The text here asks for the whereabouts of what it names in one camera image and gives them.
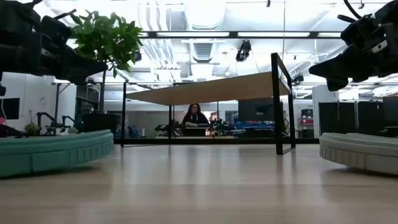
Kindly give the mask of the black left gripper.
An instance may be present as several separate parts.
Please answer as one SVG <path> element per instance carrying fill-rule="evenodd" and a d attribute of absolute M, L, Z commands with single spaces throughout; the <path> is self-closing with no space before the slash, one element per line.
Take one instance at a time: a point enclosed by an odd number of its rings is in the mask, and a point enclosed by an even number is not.
<path fill-rule="evenodd" d="M 33 32 L 19 44 L 0 43 L 0 72 L 53 75 L 59 80 L 82 84 L 108 65 L 78 54 L 69 46 L 56 45 L 44 34 Z"/>

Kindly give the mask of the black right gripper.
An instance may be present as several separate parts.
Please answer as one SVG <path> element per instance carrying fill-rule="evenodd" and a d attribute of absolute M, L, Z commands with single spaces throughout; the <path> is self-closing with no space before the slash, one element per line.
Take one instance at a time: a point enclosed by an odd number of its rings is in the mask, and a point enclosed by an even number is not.
<path fill-rule="evenodd" d="M 326 78 L 329 91 L 346 87 L 348 78 L 363 81 L 398 72 L 398 24 L 357 23 L 357 28 L 360 44 L 351 44 L 336 57 L 309 68 L 312 75 Z"/>

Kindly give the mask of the teal rubber slide sandal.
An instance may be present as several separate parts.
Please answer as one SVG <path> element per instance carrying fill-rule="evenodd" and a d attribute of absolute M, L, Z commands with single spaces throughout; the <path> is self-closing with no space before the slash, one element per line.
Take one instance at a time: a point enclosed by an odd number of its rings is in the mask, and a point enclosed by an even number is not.
<path fill-rule="evenodd" d="M 0 139 L 0 178 L 74 166 L 113 152 L 110 130 L 34 138 Z"/>

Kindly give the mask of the green leafy plant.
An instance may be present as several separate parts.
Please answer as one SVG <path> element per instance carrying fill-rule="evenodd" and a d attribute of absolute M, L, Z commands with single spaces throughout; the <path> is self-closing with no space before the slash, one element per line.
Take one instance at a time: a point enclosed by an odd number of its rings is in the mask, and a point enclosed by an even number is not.
<path fill-rule="evenodd" d="M 130 72 L 139 53 L 142 28 L 135 21 L 128 22 L 124 17 L 111 13 L 101 16 L 98 11 L 87 11 L 86 16 L 71 18 L 76 24 L 72 29 L 76 38 L 76 51 L 83 57 L 105 63 L 101 84 L 99 111 L 104 112 L 104 86 L 106 73 L 111 71 L 116 77 L 122 71 Z"/>

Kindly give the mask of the black room divider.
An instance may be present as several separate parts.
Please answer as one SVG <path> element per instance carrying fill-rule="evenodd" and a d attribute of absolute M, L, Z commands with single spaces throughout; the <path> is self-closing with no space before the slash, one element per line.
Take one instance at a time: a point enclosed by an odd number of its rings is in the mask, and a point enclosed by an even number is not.
<path fill-rule="evenodd" d="M 320 132 L 398 137 L 398 96 L 318 104 Z"/>

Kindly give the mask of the small green potted plant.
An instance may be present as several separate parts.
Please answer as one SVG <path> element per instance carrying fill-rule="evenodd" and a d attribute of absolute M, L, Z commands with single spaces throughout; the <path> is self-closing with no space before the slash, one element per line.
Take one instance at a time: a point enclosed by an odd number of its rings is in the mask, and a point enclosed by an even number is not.
<path fill-rule="evenodd" d="M 40 126 L 35 123 L 29 123 L 24 127 L 26 136 L 39 136 L 40 135 Z"/>

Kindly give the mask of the large black display screen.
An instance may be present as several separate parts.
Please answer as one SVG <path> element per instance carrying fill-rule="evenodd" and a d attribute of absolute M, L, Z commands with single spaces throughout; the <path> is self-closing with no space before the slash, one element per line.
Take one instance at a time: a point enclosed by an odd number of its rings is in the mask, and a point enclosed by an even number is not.
<path fill-rule="evenodd" d="M 257 98 L 238 101 L 238 119 L 246 121 L 275 121 L 274 99 Z"/>

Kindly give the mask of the cluttered office desk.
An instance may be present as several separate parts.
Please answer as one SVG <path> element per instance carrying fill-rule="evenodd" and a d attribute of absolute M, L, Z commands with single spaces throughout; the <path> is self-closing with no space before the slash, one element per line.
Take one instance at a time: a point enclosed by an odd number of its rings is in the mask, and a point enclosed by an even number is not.
<path fill-rule="evenodd" d="M 179 123 L 174 123 L 170 128 L 168 124 L 160 124 L 155 128 L 158 131 L 158 137 L 222 137 L 222 136 L 233 136 L 234 133 L 241 132 L 241 130 L 236 129 L 233 126 L 221 124 L 221 125 L 211 125 L 211 124 L 193 124 L 188 123 L 182 125 Z"/>

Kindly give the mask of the person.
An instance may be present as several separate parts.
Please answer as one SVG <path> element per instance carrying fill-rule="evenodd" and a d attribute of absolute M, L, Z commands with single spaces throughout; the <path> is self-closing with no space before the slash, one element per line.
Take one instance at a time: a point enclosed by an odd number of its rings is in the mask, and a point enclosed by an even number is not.
<path fill-rule="evenodd" d="M 198 103 L 191 104 L 183 117 L 182 125 L 184 128 L 182 133 L 184 136 L 205 136 L 205 129 L 187 129 L 187 124 L 209 124 Z"/>

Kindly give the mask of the black wall monitor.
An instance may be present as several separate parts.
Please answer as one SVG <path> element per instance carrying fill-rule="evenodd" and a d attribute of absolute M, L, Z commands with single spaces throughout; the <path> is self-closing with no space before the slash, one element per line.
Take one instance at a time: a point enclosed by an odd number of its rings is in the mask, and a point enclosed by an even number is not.
<path fill-rule="evenodd" d="M 0 118 L 19 119 L 20 98 L 0 99 Z"/>

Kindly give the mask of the wooden shelf with black frame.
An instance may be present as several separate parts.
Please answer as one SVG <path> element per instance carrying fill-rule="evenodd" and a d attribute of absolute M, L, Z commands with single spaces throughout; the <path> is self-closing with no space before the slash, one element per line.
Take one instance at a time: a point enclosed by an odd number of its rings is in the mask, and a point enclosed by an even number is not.
<path fill-rule="evenodd" d="M 172 122 L 172 107 L 190 103 L 211 103 L 230 100 L 273 98 L 275 110 L 274 133 L 276 154 L 284 155 L 295 149 L 294 108 L 292 79 L 279 54 L 271 54 L 271 71 L 207 82 L 185 83 L 183 85 L 153 90 L 126 93 L 123 91 L 123 112 L 126 100 L 138 100 L 169 107 L 169 122 Z M 284 138 L 283 106 L 281 96 L 288 96 L 290 136 Z"/>

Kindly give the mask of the black aluminium rig frame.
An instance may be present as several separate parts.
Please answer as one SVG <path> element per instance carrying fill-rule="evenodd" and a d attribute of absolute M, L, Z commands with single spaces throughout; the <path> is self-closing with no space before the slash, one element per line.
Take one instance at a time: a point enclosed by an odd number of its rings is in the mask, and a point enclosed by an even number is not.
<path fill-rule="evenodd" d="M 120 145 L 204 145 L 204 144 L 277 144 L 271 138 L 158 138 L 158 139 L 114 139 L 114 144 Z"/>

